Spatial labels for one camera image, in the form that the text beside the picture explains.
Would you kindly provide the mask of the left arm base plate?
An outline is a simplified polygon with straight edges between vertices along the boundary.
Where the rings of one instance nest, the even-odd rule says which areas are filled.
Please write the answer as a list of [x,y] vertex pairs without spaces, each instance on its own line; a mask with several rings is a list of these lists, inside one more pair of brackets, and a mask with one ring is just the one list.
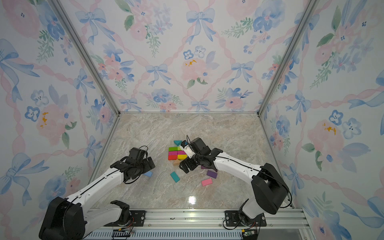
[[118,222],[113,222],[106,224],[105,227],[143,227],[146,213],[147,212],[144,210],[131,210],[127,223],[121,224]]

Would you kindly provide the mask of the teal triangle block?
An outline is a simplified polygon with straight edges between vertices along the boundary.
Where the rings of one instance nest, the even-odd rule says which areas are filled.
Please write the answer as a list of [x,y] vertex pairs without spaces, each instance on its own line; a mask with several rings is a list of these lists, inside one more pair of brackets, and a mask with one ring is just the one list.
[[174,141],[174,144],[175,144],[176,146],[180,146],[182,142],[183,142],[183,141],[175,140],[175,141]]

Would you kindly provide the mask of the red block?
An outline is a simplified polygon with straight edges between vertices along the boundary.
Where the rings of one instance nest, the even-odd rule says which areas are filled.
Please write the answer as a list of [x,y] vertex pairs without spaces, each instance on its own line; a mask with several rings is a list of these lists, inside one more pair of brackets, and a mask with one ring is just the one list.
[[168,155],[168,160],[169,161],[178,160],[178,155]]

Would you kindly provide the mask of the teal rectangular block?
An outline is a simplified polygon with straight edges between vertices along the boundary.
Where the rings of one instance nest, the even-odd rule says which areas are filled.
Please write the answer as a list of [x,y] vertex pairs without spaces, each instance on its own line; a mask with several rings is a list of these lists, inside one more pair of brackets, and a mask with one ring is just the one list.
[[175,181],[175,183],[179,182],[180,181],[180,177],[177,175],[176,172],[172,172],[170,174],[170,176],[172,177],[172,179]]

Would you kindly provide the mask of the yellow block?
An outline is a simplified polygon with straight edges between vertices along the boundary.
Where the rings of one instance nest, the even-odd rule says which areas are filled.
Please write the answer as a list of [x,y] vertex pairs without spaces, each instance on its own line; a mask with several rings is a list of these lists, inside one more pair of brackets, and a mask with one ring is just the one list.
[[185,160],[186,158],[188,158],[188,155],[186,155],[186,154],[177,155],[177,160]]

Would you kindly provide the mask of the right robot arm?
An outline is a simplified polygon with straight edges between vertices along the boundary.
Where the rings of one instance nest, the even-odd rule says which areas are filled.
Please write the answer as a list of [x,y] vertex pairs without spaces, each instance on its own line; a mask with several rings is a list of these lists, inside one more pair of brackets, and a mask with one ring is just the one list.
[[245,226],[256,223],[257,217],[275,215],[286,198],[292,194],[282,176],[271,164],[255,165],[230,156],[218,148],[210,149],[201,138],[182,141],[181,149],[187,154],[179,168],[186,174],[198,166],[231,174],[252,186],[254,197],[246,200],[238,210],[239,222]]

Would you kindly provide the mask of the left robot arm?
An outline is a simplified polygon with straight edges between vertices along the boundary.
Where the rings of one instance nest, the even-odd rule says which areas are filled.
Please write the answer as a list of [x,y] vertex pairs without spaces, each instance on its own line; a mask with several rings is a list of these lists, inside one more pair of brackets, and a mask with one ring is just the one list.
[[106,207],[92,211],[91,207],[114,187],[130,185],[141,175],[155,168],[147,147],[132,148],[129,155],[66,198],[56,197],[45,214],[39,238],[41,240],[82,240],[96,229],[108,224],[123,228],[133,226],[134,217],[129,204],[114,200]]

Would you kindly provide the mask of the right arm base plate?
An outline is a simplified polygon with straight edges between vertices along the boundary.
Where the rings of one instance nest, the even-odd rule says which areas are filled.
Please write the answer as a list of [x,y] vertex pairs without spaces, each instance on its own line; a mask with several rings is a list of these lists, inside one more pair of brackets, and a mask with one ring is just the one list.
[[224,211],[225,214],[225,224],[227,227],[251,227],[251,226],[258,226],[258,227],[266,227],[266,217],[264,214],[260,214],[256,216],[254,219],[250,219],[246,217],[245,215],[240,216],[238,211]]

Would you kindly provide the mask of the light blue block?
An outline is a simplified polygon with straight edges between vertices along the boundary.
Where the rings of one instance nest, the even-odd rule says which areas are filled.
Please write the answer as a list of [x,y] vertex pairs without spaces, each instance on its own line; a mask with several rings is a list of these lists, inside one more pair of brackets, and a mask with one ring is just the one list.
[[151,171],[148,171],[148,172],[144,173],[144,176],[147,176],[149,178],[151,178],[152,175],[153,175],[153,172],[151,172]]

